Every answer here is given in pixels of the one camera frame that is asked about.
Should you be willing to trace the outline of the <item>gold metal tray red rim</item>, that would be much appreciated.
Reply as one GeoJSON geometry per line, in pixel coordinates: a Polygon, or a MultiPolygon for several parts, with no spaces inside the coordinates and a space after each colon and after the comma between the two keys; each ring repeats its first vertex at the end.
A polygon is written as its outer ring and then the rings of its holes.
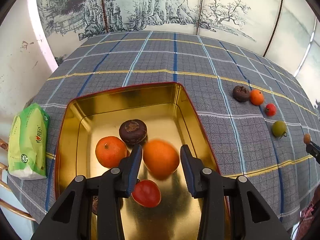
{"type": "MultiPolygon", "coordinates": [[[[127,120],[139,119],[147,126],[146,138],[135,145],[161,139],[176,148],[180,163],[165,180],[148,171],[142,157],[137,181],[151,180],[161,192],[161,202],[152,208],[138,204],[132,194],[120,198],[124,239],[198,239],[203,199],[194,199],[188,191],[181,164],[180,150],[187,145],[193,157],[204,167],[219,174],[212,149],[191,101],[178,83],[156,83],[108,90],[72,100],[63,118],[55,171],[57,199],[78,175],[87,179],[103,175],[95,147],[103,137],[120,140],[119,128],[127,120]]],[[[135,145],[124,143],[127,157],[135,145]]],[[[225,202],[225,237],[231,234],[225,202]]],[[[91,239],[97,238],[97,216],[92,212],[91,239]]]]}

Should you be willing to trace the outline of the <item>dark brown mangosteen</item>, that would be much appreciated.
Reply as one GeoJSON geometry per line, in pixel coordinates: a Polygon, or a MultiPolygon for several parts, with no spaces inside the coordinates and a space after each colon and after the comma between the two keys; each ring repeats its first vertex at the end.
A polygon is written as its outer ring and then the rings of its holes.
{"type": "Polygon", "coordinates": [[[119,135],[123,142],[135,145],[142,142],[147,136],[147,126],[139,119],[127,120],[121,124],[119,135]]]}

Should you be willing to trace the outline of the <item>green tomato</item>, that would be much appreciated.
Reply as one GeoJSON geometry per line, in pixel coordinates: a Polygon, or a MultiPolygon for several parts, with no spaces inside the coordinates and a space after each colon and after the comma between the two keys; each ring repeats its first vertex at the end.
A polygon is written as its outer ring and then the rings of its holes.
{"type": "Polygon", "coordinates": [[[287,136],[287,126],[283,121],[278,120],[274,122],[271,127],[271,130],[272,130],[272,134],[276,138],[282,138],[287,136]]]}

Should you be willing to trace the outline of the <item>large orange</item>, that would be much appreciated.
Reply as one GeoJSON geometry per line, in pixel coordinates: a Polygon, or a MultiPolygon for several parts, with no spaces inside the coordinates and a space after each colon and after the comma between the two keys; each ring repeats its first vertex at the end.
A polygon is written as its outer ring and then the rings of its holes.
{"type": "Polygon", "coordinates": [[[143,146],[143,160],[148,171],[158,180],[165,180],[179,166],[179,154],[167,141],[153,139],[143,146]]]}

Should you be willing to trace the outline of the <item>landscape painted folding screen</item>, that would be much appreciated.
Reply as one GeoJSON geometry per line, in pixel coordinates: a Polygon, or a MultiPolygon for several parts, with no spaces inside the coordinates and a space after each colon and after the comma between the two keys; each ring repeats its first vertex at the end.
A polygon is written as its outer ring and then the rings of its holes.
{"type": "Polygon", "coordinates": [[[248,49],[292,74],[319,101],[319,17],[306,0],[36,0],[54,59],[107,32],[201,35],[248,49]]]}

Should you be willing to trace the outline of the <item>green tissue pack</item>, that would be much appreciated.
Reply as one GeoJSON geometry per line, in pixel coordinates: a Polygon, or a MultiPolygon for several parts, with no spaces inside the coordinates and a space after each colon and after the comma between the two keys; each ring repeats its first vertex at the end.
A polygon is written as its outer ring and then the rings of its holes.
{"type": "Polygon", "coordinates": [[[49,115],[32,103],[13,120],[8,146],[9,174],[23,180],[44,179],[49,115]]]}

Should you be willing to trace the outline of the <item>small orange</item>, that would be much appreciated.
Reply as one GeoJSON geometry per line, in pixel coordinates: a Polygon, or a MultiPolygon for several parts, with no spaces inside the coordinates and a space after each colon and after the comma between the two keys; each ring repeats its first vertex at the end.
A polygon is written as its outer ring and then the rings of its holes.
{"type": "Polygon", "coordinates": [[[253,89],[249,94],[250,102],[255,106],[260,106],[264,102],[264,96],[258,89],[253,89]]]}

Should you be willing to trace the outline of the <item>grey plaid tablecloth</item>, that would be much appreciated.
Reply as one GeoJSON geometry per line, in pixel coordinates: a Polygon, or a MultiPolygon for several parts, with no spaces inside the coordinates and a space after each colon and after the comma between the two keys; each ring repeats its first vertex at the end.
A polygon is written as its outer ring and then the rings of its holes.
{"type": "Polygon", "coordinates": [[[37,221],[53,204],[57,140],[64,111],[73,98],[169,81],[187,90],[222,174],[248,175],[285,228],[297,224],[319,184],[319,165],[302,141],[310,133],[319,142],[319,120],[298,81],[270,60],[226,42],[157,31],[90,38],[58,66],[34,99],[50,117],[48,178],[9,177],[15,197],[37,221]],[[260,90],[263,104],[236,101],[235,86],[260,90]],[[265,114],[268,103],[277,107],[275,116],[265,114]],[[278,120],[287,126],[286,137],[272,134],[278,120]]]}

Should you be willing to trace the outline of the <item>orange mandarin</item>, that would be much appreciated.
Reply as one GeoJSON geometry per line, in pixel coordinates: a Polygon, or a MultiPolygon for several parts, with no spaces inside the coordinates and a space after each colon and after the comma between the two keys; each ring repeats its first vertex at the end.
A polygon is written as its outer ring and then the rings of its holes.
{"type": "Polygon", "coordinates": [[[117,167],[120,161],[127,157],[127,147],[118,137],[103,137],[95,147],[95,155],[103,167],[113,168],[117,167]]]}

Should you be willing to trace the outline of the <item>wooden chair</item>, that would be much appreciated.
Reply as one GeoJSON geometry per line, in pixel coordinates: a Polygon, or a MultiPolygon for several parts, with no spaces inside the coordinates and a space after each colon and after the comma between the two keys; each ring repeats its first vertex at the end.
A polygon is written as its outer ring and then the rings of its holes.
{"type": "MultiPolygon", "coordinates": [[[[6,153],[8,152],[9,145],[7,142],[5,142],[3,139],[1,139],[1,150],[4,150],[6,153]]],[[[7,182],[3,180],[3,172],[8,171],[8,166],[1,162],[1,189],[6,190],[8,193],[13,194],[12,190],[10,189],[7,182]]],[[[18,207],[14,206],[13,204],[10,204],[8,202],[8,197],[6,199],[1,198],[1,207],[6,208],[7,210],[11,211],[12,213],[23,217],[27,220],[30,220],[32,222],[35,222],[36,220],[27,212],[19,209],[18,207]]]]}

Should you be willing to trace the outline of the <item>small brown fruit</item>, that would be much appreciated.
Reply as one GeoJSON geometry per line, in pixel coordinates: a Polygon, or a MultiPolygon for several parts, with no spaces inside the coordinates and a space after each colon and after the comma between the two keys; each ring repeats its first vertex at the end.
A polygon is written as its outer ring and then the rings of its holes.
{"type": "Polygon", "coordinates": [[[311,142],[311,135],[309,133],[305,133],[303,137],[303,141],[306,145],[310,144],[311,142]]]}

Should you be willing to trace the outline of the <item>small red tomato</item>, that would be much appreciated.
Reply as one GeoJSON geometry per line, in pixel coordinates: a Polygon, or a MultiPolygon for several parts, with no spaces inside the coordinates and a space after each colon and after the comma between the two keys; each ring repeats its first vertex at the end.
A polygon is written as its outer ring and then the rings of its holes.
{"type": "Polygon", "coordinates": [[[273,103],[268,103],[265,106],[265,114],[267,116],[275,116],[277,113],[277,107],[273,103]]]}

